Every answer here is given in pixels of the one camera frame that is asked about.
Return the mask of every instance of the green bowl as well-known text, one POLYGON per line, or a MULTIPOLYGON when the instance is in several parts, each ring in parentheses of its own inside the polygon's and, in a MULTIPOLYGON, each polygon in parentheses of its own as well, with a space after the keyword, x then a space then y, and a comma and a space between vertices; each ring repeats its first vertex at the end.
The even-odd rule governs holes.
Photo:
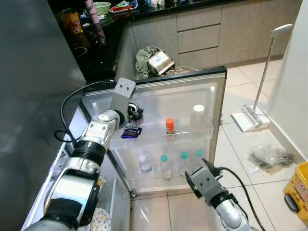
POLYGON ((110 5, 111 3, 105 1, 95 2, 97 15, 108 14, 110 5))

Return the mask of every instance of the white bottle cap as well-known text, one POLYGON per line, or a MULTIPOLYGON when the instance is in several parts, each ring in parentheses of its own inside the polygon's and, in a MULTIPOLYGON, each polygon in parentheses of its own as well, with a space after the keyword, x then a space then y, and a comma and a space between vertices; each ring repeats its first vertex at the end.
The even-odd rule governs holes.
POLYGON ((145 156, 144 155, 139 156, 139 161, 143 163, 145 161, 145 156))
POLYGON ((204 113, 205 113, 205 108, 204 108, 204 106, 203 105, 200 105, 200 104, 198 104, 198 105, 195 105, 194 107, 193 107, 193 111, 192 111, 196 116, 201 116, 201 115, 203 115, 204 113))

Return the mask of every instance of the mop handle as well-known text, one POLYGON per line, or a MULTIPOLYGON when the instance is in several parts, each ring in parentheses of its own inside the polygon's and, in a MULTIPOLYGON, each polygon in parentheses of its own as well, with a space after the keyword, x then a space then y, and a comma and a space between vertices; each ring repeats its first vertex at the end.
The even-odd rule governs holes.
POLYGON ((268 70, 268 66, 270 64, 271 52, 273 50, 273 46, 274 46, 274 43, 275 43, 276 36, 277 36, 278 32, 283 31, 283 30, 287 30, 287 29, 289 29, 291 27, 293 27, 292 24, 286 24, 286 25, 280 26, 280 27, 278 27, 276 29, 273 29, 270 32, 270 37, 271 37, 270 48, 269 48, 268 57, 266 59, 266 63, 265 63, 262 79, 261 79, 261 82, 260 82, 259 90, 258 90, 258 93, 257 93, 257 97, 256 97, 256 100, 255 100, 255 103, 254 103, 254 108, 253 108, 254 112, 256 111, 256 107, 257 107, 257 103, 258 103, 258 100, 259 100, 259 97, 260 97, 260 93, 261 93, 261 90, 262 90, 262 86, 263 86, 263 82, 264 82, 264 79, 265 79, 265 75, 266 75, 266 72, 268 70))

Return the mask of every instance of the teal bottle cap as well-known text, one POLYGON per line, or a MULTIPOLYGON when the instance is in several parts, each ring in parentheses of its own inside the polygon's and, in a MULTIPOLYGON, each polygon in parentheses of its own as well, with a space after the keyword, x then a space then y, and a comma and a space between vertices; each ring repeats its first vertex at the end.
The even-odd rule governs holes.
POLYGON ((168 157, 166 155, 161 155, 160 160, 161 162, 166 162, 168 160, 168 157))
POLYGON ((181 152, 181 158, 184 160, 187 158, 187 152, 181 152))
POLYGON ((197 156, 197 157, 203 156, 203 152, 202 152, 201 150, 198 150, 198 151, 196 152, 196 156, 197 156))

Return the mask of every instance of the white wall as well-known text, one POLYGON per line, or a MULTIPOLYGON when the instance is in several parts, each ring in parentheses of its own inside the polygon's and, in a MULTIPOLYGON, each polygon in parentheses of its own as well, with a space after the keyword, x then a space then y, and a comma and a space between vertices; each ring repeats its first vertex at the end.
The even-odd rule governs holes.
POLYGON ((308 159, 308 0, 303 0, 267 114, 308 159))

